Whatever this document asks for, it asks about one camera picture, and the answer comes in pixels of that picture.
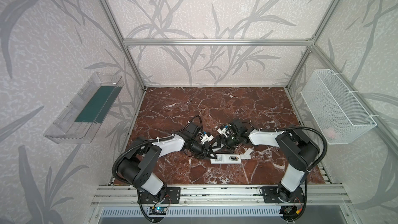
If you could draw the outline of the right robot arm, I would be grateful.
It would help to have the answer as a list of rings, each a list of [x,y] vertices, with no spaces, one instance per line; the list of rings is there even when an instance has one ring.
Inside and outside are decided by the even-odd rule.
[[[288,166],[278,185],[280,197],[295,193],[328,150],[325,136],[314,128],[304,126],[263,129],[256,128],[251,122],[235,119],[217,132],[210,146],[218,150],[232,150],[240,144],[250,144],[278,147],[283,152]]]

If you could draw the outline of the white remote with coloured buttons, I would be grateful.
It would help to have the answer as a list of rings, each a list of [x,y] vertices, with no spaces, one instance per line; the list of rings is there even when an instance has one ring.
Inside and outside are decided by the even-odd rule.
[[[240,154],[240,159],[241,160],[250,160],[251,159],[251,153],[254,150],[252,148],[248,148],[243,154]]]

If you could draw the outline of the aluminium cage frame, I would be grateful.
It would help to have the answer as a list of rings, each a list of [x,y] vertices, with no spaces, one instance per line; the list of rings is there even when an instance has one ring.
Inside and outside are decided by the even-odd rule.
[[[360,202],[358,209],[398,209],[398,0],[333,0],[325,19],[312,39],[124,39],[128,46],[304,46],[305,53],[289,79],[293,105],[301,117],[308,117],[320,130],[301,92],[316,69],[338,74],[377,126],[349,144],[334,145],[347,154],[337,156],[343,169],[358,169],[362,175],[375,173],[371,189],[359,179],[353,181]]]

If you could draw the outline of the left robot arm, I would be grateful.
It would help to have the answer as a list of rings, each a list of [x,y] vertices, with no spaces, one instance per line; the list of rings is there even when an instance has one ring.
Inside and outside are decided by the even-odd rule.
[[[162,199],[166,194],[166,184],[153,173],[158,159],[182,150],[190,151],[198,159],[217,159],[212,144],[199,141],[199,138],[207,137],[199,115],[169,136],[146,140],[139,137],[114,162],[113,177],[138,191]]]

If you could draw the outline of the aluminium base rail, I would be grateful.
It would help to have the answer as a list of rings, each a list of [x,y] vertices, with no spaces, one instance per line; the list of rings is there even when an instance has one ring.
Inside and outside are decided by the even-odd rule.
[[[180,185],[176,206],[262,206],[262,185]],[[99,186],[91,207],[138,206],[137,191],[126,185]],[[341,184],[309,185],[307,205],[353,205]]]

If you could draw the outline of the clear plastic wall bin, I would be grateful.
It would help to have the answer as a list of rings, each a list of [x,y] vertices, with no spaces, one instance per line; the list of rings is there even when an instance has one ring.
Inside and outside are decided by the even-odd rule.
[[[93,73],[44,137],[56,144],[90,144],[123,86],[120,75]]]

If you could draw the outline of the pink object in basket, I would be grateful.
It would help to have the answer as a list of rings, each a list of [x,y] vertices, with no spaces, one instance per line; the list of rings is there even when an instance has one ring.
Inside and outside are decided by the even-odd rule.
[[[323,133],[328,139],[335,139],[338,135],[334,128],[323,129]]]

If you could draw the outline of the green lit circuit board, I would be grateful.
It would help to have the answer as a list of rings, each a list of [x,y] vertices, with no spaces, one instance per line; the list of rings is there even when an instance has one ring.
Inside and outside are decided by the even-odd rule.
[[[149,216],[164,216],[167,214],[168,207],[153,206],[148,210]]]

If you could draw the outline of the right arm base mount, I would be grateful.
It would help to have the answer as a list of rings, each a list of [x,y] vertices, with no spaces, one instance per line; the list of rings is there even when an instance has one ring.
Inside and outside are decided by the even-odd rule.
[[[264,203],[304,203],[305,192],[302,187],[298,187],[294,192],[283,187],[264,186],[260,188],[260,195]]]

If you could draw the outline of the white remote control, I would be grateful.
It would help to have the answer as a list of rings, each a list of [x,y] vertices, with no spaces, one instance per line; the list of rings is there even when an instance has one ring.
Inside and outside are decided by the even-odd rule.
[[[210,159],[211,164],[241,164],[240,155],[217,154],[215,159]]]

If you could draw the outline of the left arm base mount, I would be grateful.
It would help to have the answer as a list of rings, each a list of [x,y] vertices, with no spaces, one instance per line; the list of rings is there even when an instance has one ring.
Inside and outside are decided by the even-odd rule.
[[[139,191],[138,196],[142,204],[179,204],[181,195],[180,187],[166,187],[155,195],[150,194],[148,191]]]

